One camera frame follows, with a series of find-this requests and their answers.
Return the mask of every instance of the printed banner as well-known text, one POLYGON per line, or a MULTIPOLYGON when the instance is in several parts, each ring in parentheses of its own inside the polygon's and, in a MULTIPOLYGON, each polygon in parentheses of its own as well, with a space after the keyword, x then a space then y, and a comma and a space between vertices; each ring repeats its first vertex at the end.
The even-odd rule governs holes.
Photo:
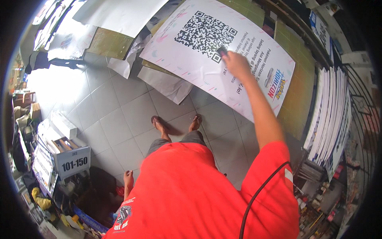
POLYGON ((218 1, 185 1, 140 57, 196 85, 253 122, 243 84, 216 52, 221 46, 248 59, 252 74, 277 115, 295 62, 260 27, 218 1))

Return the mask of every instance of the floor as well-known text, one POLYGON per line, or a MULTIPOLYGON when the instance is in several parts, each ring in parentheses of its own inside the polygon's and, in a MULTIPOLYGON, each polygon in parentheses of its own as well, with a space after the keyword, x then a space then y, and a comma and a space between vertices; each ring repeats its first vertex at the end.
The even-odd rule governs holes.
POLYGON ((137 77, 140 62, 125 79, 107 68, 106 57, 86 53, 84 61, 74 70, 51 65, 32 71, 28 88, 36 92, 43 119, 51 111, 60 111, 78 127, 74 142, 92 148, 92 166, 115 176, 120 185, 127 170, 133 170, 137 179, 150 144, 160 137, 151 117, 162 117, 181 134, 170 135, 175 142, 182 139, 198 113, 203 116, 199 130, 214 154, 216 167, 241 188, 259 152, 250 121, 197 87, 176 105, 137 77))

